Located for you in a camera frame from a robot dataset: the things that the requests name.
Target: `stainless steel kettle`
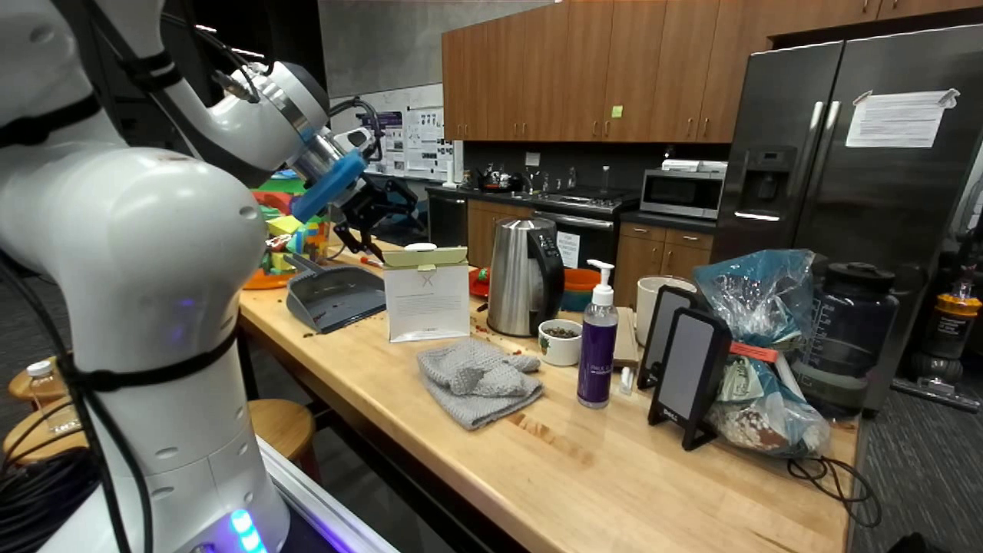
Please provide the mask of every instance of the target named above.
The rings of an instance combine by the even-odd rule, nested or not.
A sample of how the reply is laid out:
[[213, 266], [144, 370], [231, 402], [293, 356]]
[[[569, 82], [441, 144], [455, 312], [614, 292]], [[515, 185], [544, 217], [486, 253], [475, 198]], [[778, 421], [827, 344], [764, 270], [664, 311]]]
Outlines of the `stainless steel kettle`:
[[495, 229], [487, 325], [502, 336], [534, 336], [561, 298], [555, 221], [518, 217]]

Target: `towel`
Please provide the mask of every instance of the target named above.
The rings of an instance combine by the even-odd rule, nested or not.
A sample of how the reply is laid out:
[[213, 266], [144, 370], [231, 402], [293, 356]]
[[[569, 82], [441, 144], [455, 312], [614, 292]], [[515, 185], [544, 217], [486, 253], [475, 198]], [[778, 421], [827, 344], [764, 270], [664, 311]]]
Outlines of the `towel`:
[[457, 341], [417, 356], [429, 395], [464, 427], [479, 431], [544, 395], [534, 356], [509, 356], [486, 341]]

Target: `purple bottle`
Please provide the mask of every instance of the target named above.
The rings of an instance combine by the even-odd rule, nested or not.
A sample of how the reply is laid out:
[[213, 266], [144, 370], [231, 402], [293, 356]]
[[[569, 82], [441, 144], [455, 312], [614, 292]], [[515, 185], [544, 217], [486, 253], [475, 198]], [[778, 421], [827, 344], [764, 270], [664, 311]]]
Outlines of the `purple bottle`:
[[591, 308], [583, 311], [577, 400], [591, 409], [601, 409], [607, 406], [614, 372], [616, 311], [614, 289], [607, 287], [614, 264], [595, 258], [591, 258], [591, 264], [601, 270], [601, 282], [594, 287]]

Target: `white mug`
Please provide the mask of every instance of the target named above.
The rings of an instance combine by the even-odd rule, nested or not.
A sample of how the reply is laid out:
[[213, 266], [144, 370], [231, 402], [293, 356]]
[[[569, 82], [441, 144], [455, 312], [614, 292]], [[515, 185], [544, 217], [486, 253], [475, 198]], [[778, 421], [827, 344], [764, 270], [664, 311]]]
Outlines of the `white mug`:
[[581, 323], [575, 320], [544, 320], [541, 351], [551, 367], [577, 367], [581, 364]]
[[674, 281], [674, 275], [642, 275], [636, 282], [636, 341], [645, 344], [649, 341], [649, 325], [650, 325], [650, 311], [656, 300], [656, 289], [664, 287], [675, 287], [675, 289], [688, 289], [696, 292], [696, 287], [685, 282], [685, 281]]

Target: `refrigerator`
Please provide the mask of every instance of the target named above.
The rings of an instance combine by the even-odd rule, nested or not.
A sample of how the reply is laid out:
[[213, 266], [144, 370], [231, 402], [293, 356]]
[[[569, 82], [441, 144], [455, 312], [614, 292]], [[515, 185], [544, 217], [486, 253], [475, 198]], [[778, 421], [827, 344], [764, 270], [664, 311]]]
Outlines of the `refrigerator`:
[[906, 356], [923, 300], [979, 211], [983, 24], [754, 53], [712, 260], [815, 249], [891, 270], [897, 312], [863, 413]]

